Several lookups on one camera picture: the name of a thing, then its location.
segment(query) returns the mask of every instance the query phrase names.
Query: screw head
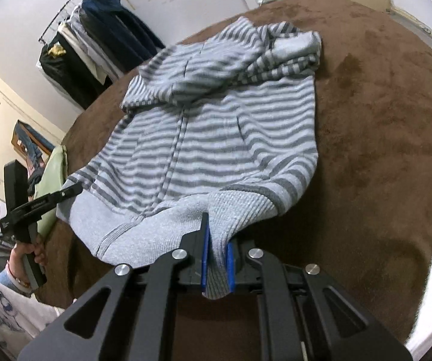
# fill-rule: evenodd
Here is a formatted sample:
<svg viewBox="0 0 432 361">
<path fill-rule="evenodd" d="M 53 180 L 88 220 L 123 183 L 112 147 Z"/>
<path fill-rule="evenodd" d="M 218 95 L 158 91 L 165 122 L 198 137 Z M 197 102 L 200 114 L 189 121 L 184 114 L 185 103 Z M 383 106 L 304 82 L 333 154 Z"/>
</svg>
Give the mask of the screw head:
<svg viewBox="0 0 432 361">
<path fill-rule="evenodd" d="M 264 254 L 261 248 L 251 248 L 251 250 L 248 251 L 248 255 L 253 259 L 260 259 Z"/>
<path fill-rule="evenodd" d="M 122 265 L 117 265 L 114 268 L 114 273 L 116 273 L 116 275 L 123 276 L 123 275 L 128 274 L 130 270 L 131 270 L 131 267 L 129 267 L 129 265 L 126 265 L 125 263 L 123 263 Z"/>
<path fill-rule="evenodd" d="M 171 254 L 174 259 L 184 259 L 188 256 L 188 253 L 186 250 L 183 250 L 182 248 L 178 248 L 177 250 L 174 250 Z"/>
<path fill-rule="evenodd" d="M 315 263 L 310 263 L 308 266 L 306 266 L 306 272 L 309 275 L 318 275 L 320 271 L 321 269 Z"/>
</svg>

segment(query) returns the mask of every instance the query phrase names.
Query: striped hoodie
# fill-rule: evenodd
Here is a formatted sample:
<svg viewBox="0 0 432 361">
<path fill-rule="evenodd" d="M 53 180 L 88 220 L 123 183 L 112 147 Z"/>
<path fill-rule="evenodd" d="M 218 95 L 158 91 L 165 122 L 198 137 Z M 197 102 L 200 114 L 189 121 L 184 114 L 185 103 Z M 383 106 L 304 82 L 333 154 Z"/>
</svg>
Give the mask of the striped hoodie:
<svg viewBox="0 0 432 361">
<path fill-rule="evenodd" d="M 65 187 L 58 216 L 99 259 L 140 267 L 209 213 L 206 295 L 228 292 L 226 244 L 285 213 L 316 168 L 314 71 L 321 39 L 245 17 L 202 43 L 159 52 L 129 84 L 126 115 Z"/>
</svg>

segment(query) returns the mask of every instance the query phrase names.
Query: human hand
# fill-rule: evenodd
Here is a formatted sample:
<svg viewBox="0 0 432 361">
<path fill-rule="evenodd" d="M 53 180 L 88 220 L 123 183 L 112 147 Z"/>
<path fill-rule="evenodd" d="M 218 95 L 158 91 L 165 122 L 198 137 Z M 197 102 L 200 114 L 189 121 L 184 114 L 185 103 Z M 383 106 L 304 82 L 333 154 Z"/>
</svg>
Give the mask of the human hand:
<svg viewBox="0 0 432 361">
<path fill-rule="evenodd" d="M 26 284 L 29 283 L 29 277 L 26 274 L 26 269 L 24 269 L 22 258 L 25 254 L 31 253 L 34 253 L 36 256 L 34 262 L 46 266 L 46 250 L 42 238 L 39 235 L 37 236 L 35 245 L 17 242 L 11 251 L 11 256 L 9 257 L 9 270 L 11 271 L 11 274 L 16 277 L 16 279 Z"/>
</svg>

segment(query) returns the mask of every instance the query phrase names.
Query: bed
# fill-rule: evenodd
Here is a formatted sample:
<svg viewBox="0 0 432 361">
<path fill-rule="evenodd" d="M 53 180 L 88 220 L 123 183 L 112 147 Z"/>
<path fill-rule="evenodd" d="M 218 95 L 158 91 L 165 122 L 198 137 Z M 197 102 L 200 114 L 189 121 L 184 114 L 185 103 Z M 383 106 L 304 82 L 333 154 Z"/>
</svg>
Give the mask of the bed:
<svg viewBox="0 0 432 361">
<path fill-rule="evenodd" d="M 319 163 L 302 200 L 254 226 L 259 247 L 284 263 L 317 263 L 401 341 L 410 333 L 432 257 L 432 50 L 385 13 L 349 0 L 285 0 L 245 14 L 256 25 L 289 20 L 319 31 Z M 185 40 L 206 40 L 237 17 Z M 103 147 L 137 69 L 75 121 L 63 143 L 69 172 Z M 47 242 L 39 299 L 67 307 L 110 266 L 58 221 Z M 178 301 L 173 359 L 259 357 L 256 301 Z M 199 345 L 194 345 L 193 333 Z"/>
</svg>

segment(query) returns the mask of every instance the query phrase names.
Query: floor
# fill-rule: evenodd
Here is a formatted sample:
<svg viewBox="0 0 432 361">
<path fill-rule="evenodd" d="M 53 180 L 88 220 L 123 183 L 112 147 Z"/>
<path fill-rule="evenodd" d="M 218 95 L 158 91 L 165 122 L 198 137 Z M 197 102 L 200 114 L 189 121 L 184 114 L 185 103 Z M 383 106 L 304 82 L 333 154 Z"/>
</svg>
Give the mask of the floor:
<svg viewBox="0 0 432 361">
<path fill-rule="evenodd" d="M 390 14 L 390 16 L 395 22 L 400 23 L 403 27 L 410 30 L 412 33 L 414 33 L 423 42 L 425 42 L 428 46 L 430 46 L 432 48 L 432 37 L 426 31 L 424 31 L 421 27 L 417 26 L 411 20 L 409 20 L 409 19 L 407 19 L 401 15 L 398 15 L 395 12 L 392 12 Z"/>
</svg>

